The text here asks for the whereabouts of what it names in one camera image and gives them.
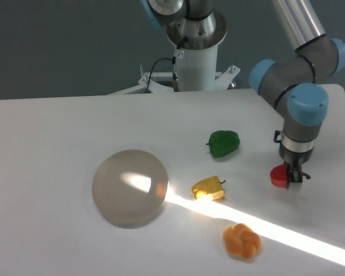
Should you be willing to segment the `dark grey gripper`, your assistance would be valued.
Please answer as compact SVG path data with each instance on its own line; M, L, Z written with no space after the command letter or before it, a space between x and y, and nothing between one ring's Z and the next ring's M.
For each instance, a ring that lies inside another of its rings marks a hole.
M279 155L286 163L287 190L299 192L302 186L301 166L310 159L315 140L294 141L283 131L275 131L273 141L279 144Z

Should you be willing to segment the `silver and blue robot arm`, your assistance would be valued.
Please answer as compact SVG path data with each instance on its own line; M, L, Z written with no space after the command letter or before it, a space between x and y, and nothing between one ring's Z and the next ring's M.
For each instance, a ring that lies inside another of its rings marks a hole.
M175 47L175 91L229 86L237 69L216 76L217 48L227 23L212 1L143 1L142 6L154 27L165 27ZM274 134L283 164L272 169L271 182L298 190L307 177L302 165L313 152L328 109L328 95L317 81L345 68L345 43L327 36L309 1L273 1L273 6L296 57L284 64L262 60L248 82L284 120L282 130Z

